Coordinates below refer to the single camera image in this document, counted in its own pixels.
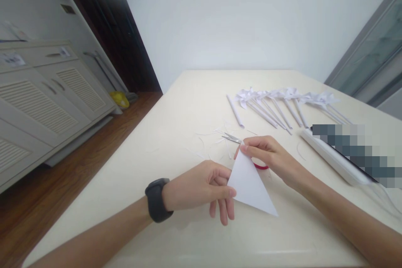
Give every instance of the dark door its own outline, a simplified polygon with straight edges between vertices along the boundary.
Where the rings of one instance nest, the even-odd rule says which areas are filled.
[[[129,91],[160,91],[126,0],[74,0]]]

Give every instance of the left hand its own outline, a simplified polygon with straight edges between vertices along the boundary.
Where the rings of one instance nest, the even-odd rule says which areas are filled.
[[[168,211],[191,209],[210,203],[209,214],[215,217],[218,200],[221,222],[227,225],[227,218],[234,220],[234,188],[227,186],[231,170],[211,160],[201,162],[191,170],[163,187],[162,197]]]

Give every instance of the scissors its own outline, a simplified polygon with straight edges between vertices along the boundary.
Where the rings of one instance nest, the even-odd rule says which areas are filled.
[[[230,135],[229,133],[226,133],[226,132],[225,132],[225,135],[227,135],[227,136],[222,136],[222,137],[223,137],[223,138],[226,138],[227,140],[236,142],[236,143],[238,143],[238,144],[241,144],[241,143],[242,143],[242,140],[241,140],[241,139],[238,139],[237,137],[234,137],[234,136]],[[267,166],[267,165],[266,165],[265,167],[262,167],[261,165],[258,165],[258,164],[255,164],[255,163],[254,163],[254,165],[255,165],[256,168],[258,168],[258,169],[260,169],[260,170],[267,170],[267,169],[268,169],[268,166]]]

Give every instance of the cabinet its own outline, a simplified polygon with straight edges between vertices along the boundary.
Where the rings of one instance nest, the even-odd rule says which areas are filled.
[[[34,68],[0,76],[0,119],[53,147],[90,123]]]
[[[0,119],[0,186],[52,147]]]
[[[0,43],[0,193],[116,108],[68,41]]]
[[[91,121],[113,107],[104,89],[90,76],[90,72],[79,60],[36,69]]]

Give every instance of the table surface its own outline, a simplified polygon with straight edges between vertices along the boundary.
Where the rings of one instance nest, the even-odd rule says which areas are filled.
[[[303,166],[351,202],[402,232],[391,206],[368,188],[348,185],[299,135],[275,129],[254,111],[237,103],[246,129],[241,129],[226,94],[240,89],[272,90],[296,87],[301,93],[333,91],[334,106],[356,124],[365,124],[380,153],[402,149],[402,121],[290,70],[185,71],[95,175],[60,219],[27,257],[24,267],[52,249],[122,210],[144,195],[148,183],[174,178],[211,158],[232,168],[237,144],[220,141],[216,128],[241,139],[275,137]],[[310,124],[334,124],[321,111],[302,105]],[[323,267],[363,266],[366,260],[307,200],[287,187],[273,172],[260,176],[278,211],[271,216],[235,201],[235,220],[224,227],[219,215],[209,217],[208,205],[178,211],[161,224],[152,224],[127,244],[106,267]],[[402,207],[402,191],[389,190]]]

